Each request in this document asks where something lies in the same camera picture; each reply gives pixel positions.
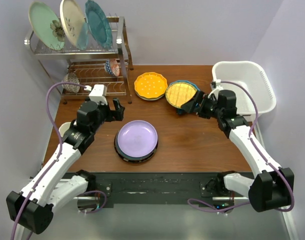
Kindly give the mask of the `purple plate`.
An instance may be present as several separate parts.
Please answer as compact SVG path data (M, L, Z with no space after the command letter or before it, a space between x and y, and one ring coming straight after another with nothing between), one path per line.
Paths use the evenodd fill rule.
M144 120L126 123L117 135L119 149L129 157L139 158L150 154L158 143L155 127Z

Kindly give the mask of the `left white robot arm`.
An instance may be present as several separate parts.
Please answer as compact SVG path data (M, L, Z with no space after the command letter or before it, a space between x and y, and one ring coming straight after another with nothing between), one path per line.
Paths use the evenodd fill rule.
M122 121L125 108L114 98L114 110L102 102L87 98L70 122L68 130L59 137L59 144L52 157L40 172L20 191L11 191L6 197L12 232L21 225L39 235L50 225L54 213L70 199L91 196L96 191L94 175L80 170L72 179L57 188L58 182L94 142L95 134L105 122Z

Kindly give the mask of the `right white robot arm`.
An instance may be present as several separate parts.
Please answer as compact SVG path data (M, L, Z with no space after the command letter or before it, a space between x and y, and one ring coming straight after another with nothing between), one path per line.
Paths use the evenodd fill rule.
M215 118L219 129L238 148L252 170L253 179L235 171L220 173L215 184L218 195L236 192L246 198L257 212L291 211L295 205L294 173L274 161L253 134L246 119L237 113L237 97L232 90L220 90L217 99L198 91L181 106L200 118Z

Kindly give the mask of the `white plastic bin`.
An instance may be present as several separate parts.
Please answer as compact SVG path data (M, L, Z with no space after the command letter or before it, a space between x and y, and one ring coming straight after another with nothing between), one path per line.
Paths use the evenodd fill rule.
M271 112L277 104L277 99L264 69L252 61L220 61L212 67L213 81L221 81L220 90L231 90L236 95L237 113L248 122L255 120L256 112L248 95L256 103L258 114Z

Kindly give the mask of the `dark blue scalloped plate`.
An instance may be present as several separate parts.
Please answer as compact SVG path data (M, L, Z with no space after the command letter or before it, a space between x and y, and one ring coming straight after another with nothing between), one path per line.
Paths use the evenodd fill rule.
M193 82L191 82L191 81L188 81L188 80L178 80L178 81L176 81L177 83L181 83L181 84L183 84L183 83L186 83L186 84L188 84L188 85L191 85L196 91L200 91L200 88L195 84L195 83L193 83ZM183 114L185 114L185 111L183 110L183 109L177 109L176 110L176 113L178 114L178 115L183 115Z

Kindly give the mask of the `yellow woven pattern plate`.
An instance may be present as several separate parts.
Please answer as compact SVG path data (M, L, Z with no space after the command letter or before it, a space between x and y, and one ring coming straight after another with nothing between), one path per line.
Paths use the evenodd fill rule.
M194 83L187 80L177 80L167 87L165 97L171 106L180 109L182 105L194 97L197 91L199 88Z

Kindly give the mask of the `orange dotted plate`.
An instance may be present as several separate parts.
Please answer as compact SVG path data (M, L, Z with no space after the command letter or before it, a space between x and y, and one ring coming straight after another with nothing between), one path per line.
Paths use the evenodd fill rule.
M155 98L163 95L167 88L167 79L156 72L145 72L134 81L135 92L146 98Z

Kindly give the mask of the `blue orange patterned bowl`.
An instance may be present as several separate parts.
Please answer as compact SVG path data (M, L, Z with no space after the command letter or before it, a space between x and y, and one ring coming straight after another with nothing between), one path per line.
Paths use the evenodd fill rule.
M120 76L120 68L116 58L107 59L104 65L105 71L113 77Z

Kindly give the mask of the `cream ceramic mug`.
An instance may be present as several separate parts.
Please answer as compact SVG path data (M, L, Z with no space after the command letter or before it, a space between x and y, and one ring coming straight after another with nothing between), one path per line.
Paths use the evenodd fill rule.
M65 132L70 128L70 125L71 125L70 122L65 122L59 127L58 131L61 140L63 139Z

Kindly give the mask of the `grey patterned bowl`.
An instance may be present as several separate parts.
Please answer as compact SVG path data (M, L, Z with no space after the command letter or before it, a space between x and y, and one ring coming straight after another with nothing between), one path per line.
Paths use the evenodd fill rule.
M70 72L67 75L65 75L61 82L66 83L62 87L68 93L76 94L80 91L80 86L75 85L75 84L79 84L80 82L77 75L74 72Z

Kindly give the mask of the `metal dish rack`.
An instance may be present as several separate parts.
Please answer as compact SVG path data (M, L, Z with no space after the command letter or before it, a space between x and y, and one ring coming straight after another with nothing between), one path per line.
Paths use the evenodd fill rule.
M102 84L107 87L108 96L123 96L128 104L132 103L129 87L129 71L133 70L133 61L129 47L126 21L123 16L107 17L112 30L112 47L102 48L90 35L85 50L79 50L68 40L63 49L53 50L47 47L34 33L28 31L24 39L26 49L39 61L65 61L65 73L75 73L81 84L94 86ZM107 60L117 60L119 76L105 71Z

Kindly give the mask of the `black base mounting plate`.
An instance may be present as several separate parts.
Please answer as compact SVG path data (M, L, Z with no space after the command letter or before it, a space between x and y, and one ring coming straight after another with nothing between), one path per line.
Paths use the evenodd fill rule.
M79 171L90 181L81 200L94 200L112 208L116 204L185 205L188 199L200 199L224 208L236 200L239 193L220 190L215 186L215 172L86 172Z

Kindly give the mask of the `small light blue plate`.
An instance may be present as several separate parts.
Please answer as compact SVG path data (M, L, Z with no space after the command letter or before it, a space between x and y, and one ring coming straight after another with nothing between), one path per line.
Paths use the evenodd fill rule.
M85 50L88 46L88 43L89 43L88 30L89 30L88 23L84 22L82 27L81 27L79 36L77 38L76 47L79 50Z

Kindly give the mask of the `teal scalloped plate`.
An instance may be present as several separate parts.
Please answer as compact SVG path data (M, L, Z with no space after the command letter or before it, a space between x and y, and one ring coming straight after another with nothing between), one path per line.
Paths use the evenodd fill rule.
M113 36L104 11L94 0L88 0L85 3L85 15L93 38L102 48L109 50L113 45Z

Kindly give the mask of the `cream floral plate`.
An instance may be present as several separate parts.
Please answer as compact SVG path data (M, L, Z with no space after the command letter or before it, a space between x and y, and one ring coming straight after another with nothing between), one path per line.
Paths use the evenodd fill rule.
M78 36L86 22L82 9L75 0L62 0L59 13L66 38L77 48Z

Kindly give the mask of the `mint green flower plate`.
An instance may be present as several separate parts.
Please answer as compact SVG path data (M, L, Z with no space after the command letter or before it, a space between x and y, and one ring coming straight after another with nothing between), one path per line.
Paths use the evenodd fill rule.
M55 51L64 48L65 34L61 22L49 6L34 1L29 7L28 18L34 33L45 46Z

